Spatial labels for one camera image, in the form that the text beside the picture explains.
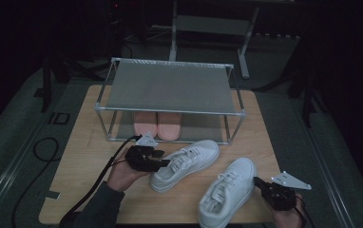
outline cable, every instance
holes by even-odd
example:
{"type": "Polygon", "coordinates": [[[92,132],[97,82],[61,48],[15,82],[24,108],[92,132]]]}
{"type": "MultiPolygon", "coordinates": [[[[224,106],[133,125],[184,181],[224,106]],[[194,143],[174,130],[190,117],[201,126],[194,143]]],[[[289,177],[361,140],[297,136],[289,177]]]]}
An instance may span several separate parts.
{"type": "Polygon", "coordinates": [[[119,147],[119,149],[117,149],[116,153],[114,154],[113,157],[110,158],[110,160],[107,162],[105,168],[102,170],[101,174],[99,175],[98,179],[95,181],[95,183],[92,185],[92,187],[90,188],[90,190],[84,195],[84,197],[79,200],[71,209],[69,209],[69,211],[63,216],[63,218],[60,220],[60,224],[59,227],[65,227],[65,223],[67,220],[69,220],[71,218],[71,216],[74,214],[75,210],[78,209],[87,199],[90,198],[90,196],[95,192],[96,188],[99,186],[99,184],[101,183],[102,179],[105,176],[105,173],[107,172],[107,170],[111,167],[111,165],[113,164],[114,160],[116,159],[117,155],[120,153],[120,151],[123,150],[123,148],[125,147],[125,145],[132,141],[132,140],[138,140],[140,139],[142,136],[132,136],[130,138],[128,138],[127,140],[125,140],[123,142],[123,144],[119,147]]]}
{"type": "Polygon", "coordinates": [[[47,137],[47,138],[43,138],[42,140],[36,142],[33,146],[33,155],[40,161],[42,162],[46,162],[46,165],[45,167],[36,175],[36,177],[31,181],[31,183],[27,186],[27,188],[24,190],[24,192],[22,193],[22,195],[19,197],[18,201],[16,201],[15,205],[13,206],[13,210],[12,210],[12,213],[11,213],[11,216],[10,216],[10,223],[11,223],[11,226],[13,228],[16,228],[16,211],[18,210],[18,207],[19,207],[19,204],[21,203],[23,197],[25,196],[25,194],[28,192],[28,190],[30,189],[30,187],[37,181],[37,179],[40,178],[40,176],[46,171],[46,169],[48,168],[48,166],[52,163],[52,162],[57,162],[59,161],[60,159],[54,159],[58,153],[58,148],[59,148],[59,143],[56,139],[54,138],[51,138],[51,137],[47,137]],[[53,152],[53,155],[50,157],[50,159],[43,159],[41,158],[38,154],[37,154],[37,145],[43,141],[46,141],[46,140],[51,140],[51,141],[54,141],[55,143],[55,149],[54,149],[54,152],[53,152]]]}

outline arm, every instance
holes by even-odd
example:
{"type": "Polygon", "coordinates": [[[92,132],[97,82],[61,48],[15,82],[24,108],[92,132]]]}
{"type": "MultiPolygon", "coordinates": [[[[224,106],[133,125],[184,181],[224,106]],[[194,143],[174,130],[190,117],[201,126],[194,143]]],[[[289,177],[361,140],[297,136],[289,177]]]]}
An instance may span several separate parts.
{"type": "Polygon", "coordinates": [[[124,161],[125,153],[126,150],[114,162],[107,182],[101,184],[83,212],[75,219],[74,228],[113,228],[115,226],[124,191],[138,178],[149,174],[132,169],[124,161]]]}

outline human hand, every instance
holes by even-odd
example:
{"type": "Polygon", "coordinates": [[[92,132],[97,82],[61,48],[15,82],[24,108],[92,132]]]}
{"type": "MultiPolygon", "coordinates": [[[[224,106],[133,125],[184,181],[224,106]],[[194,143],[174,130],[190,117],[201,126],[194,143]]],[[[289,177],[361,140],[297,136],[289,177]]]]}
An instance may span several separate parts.
{"type": "MultiPolygon", "coordinates": [[[[296,193],[298,199],[296,199],[296,208],[303,215],[302,196],[296,193]]],[[[276,211],[270,204],[266,203],[271,210],[276,228],[300,228],[302,226],[302,219],[300,214],[293,208],[289,211],[276,211]]]]}
{"type": "Polygon", "coordinates": [[[115,160],[107,179],[107,186],[115,191],[123,192],[128,189],[138,178],[146,176],[149,172],[141,172],[131,168],[125,160],[125,149],[122,155],[115,160]]]}

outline hand-held device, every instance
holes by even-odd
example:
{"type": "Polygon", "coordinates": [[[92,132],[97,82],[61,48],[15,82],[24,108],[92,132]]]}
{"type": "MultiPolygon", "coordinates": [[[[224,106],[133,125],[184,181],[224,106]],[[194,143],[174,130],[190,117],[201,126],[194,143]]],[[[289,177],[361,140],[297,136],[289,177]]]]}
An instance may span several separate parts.
{"type": "Polygon", "coordinates": [[[125,154],[125,159],[131,168],[142,172],[158,172],[166,167],[170,160],[159,160],[164,152],[155,150],[152,146],[133,145],[125,154]]]}
{"type": "Polygon", "coordinates": [[[255,177],[255,186],[261,189],[261,196],[276,211],[288,211],[296,206],[296,194],[294,189],[281,186],[277,183],[269,183],[255,177]]]}

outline wooden table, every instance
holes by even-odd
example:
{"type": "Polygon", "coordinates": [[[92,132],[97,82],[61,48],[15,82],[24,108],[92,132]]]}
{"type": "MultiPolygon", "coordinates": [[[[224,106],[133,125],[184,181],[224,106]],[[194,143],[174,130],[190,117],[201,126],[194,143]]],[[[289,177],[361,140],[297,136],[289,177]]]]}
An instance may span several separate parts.
{"type": "MultiPolygon", "coordinates": [[[[87,92],[50,187],[50,191],[60,193],[60,197],[46,198],[39,216],[44,224],[59,223],[63,215],[90,189],[107,161],[123,143],[109,142],[105,139],[94,110],[100,90],[100,85],[92,85],[87,92]]],[[[140,178],[125,191],[118,216],[119,224],[198,223],[199,201],[208,186],[239,157],[251,159],[257,166],[258,176],[265,181],[280,173],[256,96],[251,91],[240,93],[248,115],[233,143],[220,145],[220,157],[216,163],[204,171],[185,177],[163,194],[150,188],[149,177],[140,178]]],[[[160,142],[157,148],[169,154],[186,145],[160,142]]],[[[231,223],[271,221],[271,214],[259,189],[256,188],[252,197],[237,211],[231,223]]]]}

